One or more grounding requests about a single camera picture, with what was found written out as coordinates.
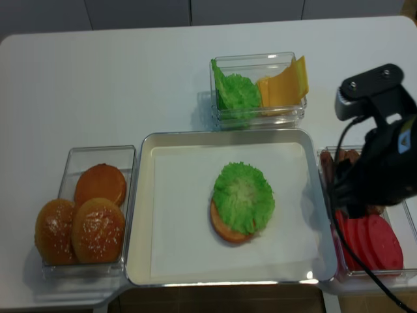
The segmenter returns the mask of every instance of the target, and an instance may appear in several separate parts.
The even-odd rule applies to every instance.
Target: robotic arm
[[[346,79],[336,95],[336,115],[344,121],[373,117],[377,127],[365,136],[360,158],[336,168],[334,205],[351,218],[368,205],[394,205],[417,194],[417,107],[401,85],[403,71],[387,64]],[[388,124],[387,117],[401,119]]]

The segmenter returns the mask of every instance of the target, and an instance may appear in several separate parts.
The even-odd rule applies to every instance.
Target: white table
[[[337,144],[345,126],[334,98],[346,77],[395,63],[417,99],[417,28],[401,17],[7,38],[0,45],[0,308],[93,306],[127,286],[122,278],[42,279],[35,218],[57,196],[71,147],[138,148],[151,132],[208,130],[209,60],[282,51],[306,56],[301,127],[317,148]],[[363,143],[370,127],[354,128],[345,143]]]

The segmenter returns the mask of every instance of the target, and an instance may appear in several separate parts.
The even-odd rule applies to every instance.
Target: food tray
[[[259,168],[276,210],[249,243],[212,229],[214,182],[229,162]],[[337,258],[311,138],[299,129],[152,134],[141,148],[126,275],[135,285],[330,280]]]
[[[124,244],[119,260],[115,263],[48,265],[42,261],[42,272],[45,278],[106,277],[120,275],[125,261],[126,238],[130,221],[128,214],[134,199],[136,172],[136,150],[133,145],[115,147],[73,148],[68,154],[63,180],[58,198],[74,201],[74,193],[79,177],[83,172],[97,164],[106,163],[118,168],[126,179],[126,197],[121,210],[126,218]]]
[[[354,149],[359,153],[362,152],[361,146],[345,146],[342,149],[348,151]],[[329,151],[332,157],[336,153],[336,147],[326,147],[320,149],[317,152],[317,155],[320,159],[320,154],[323,151]],[[324,187],[324,178],[323,171],[321,168],[321,163],[319,162],[319,171]],[[407,207],[407,203],[403,201],[398,205],[392,207],[387,207],[383,214],[381,215],[393,229],[395,235],[398,238],[399,244],[403,250],[404,257],[404,268],[402,270],[377,270],[373,271],[377,276],[390,276],[392,279],[396,280],[408,280],[417,275],[417,233],[414,223],[411,220],[410,212]],[[334,231],[334,242],[336,246],[336,252],[338,255],[339,262],[339,275],[347,275],[353,277],[364,277],[369,278],[365,271],[352,271],[347,267],[344,255],[342,253],[341,242],[336,232]]]
[[[283,52],[217,57],[215,60],[217,61],[217,66],[226,76],[240,74],[248,77],[253,83],[256,83],[259,78],[280,74],[291,65],[292,61],[295,61],[295,55],[293,52]],[[307,106],[305,97],[297,105],[243,110],[220,110],[211,63],[210,86],[212,119],[215,126],[219,129],[289,128],[298,126],[304,118],[304,110]],[[236,119],[236,113],[245,113],[250,115],[251,118]]]

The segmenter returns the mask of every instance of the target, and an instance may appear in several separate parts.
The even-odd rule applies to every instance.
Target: plastic container
[[[121,210],[126,218],[123,248],[120,258],[115,263],[48,265],[42,262],[42,272],[45,278],[77,278],[77,277],[106,277],[118,276],[124,268],[126,259],[126,243],[130,234],[130,211],[134,203],[136,150],[133,145],[115,147],[73,148],[68,154],[63,180],[59,188],[58,198],[74,201],[74,193],[79,177],[83,172],[97,164],[106,163],[115,166],[126,179],[126,197]]]
[[[240,55],[215,58],[217,66],[228,76],[240,74],[253,83],[265,76],[275,76],[295,61],[293,52]],[[304,117],[307,100],[304,97],[297,105],[252,108],[243,110],[219,109],[219,96],[216,91],[213,70],[210,63],[210,86],[212,119],[219,129],[243,128],[289,128],[297,127]]]
[[[342,149],[348,151],[354,149],[359,153],[362,152],[361,146],[345,146]],[[332,157],[334,157],[336,153],[336,147],[326,147],[325,149],[318,150],[317,154],[320,159],[320,154],[323,151],[329,151]],[[325,190],[324,178],[323,178],[323,170],[321,168],[321,163],[319,162],[319,172],[323,184],[323,190]],[[328,197],[325,194],[326,204],[328,207]],[[395,280],[408,280],[412,277],[417,275],[417,232],[414,226],[414,223],[411,219],[409,208],[407,207],[407,203],[403,201],[402,203],[392,206],[386,207],[383,214],[380,215],[385,219],[390,225],[392,230],[394,231],[395,235],[398,238],[399,244],[403,251],[404,257],[404,268],[401,270],[376,270],[373,271],[379,277],[384,278],[392,278]],[[338,255],[338,279],[343,280],[349,277],[355,277],[363,279],[370,279],[365,271],[353,271],[349,269],[347,263],[345,261],[345,256],[342,252],[342,244],[341,241],[334,230],[333,233],[336,254]]]

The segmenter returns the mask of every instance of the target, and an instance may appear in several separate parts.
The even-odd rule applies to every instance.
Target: green lettuce leaf
[[[219,109],[241,110],[261,106],[261,93],[249,78],[240,74],[225,76],[214,59],[211,60],[211,65],[218,91]],[[256,116],[256,113],[248,112],[233,112],[232,114],[237,119],[249,119]]]
[[[214,184],[213,201],[226,225],[248,234],[266,227],[275,209],[272,194],[260,170],[243,162],[229,163]]]

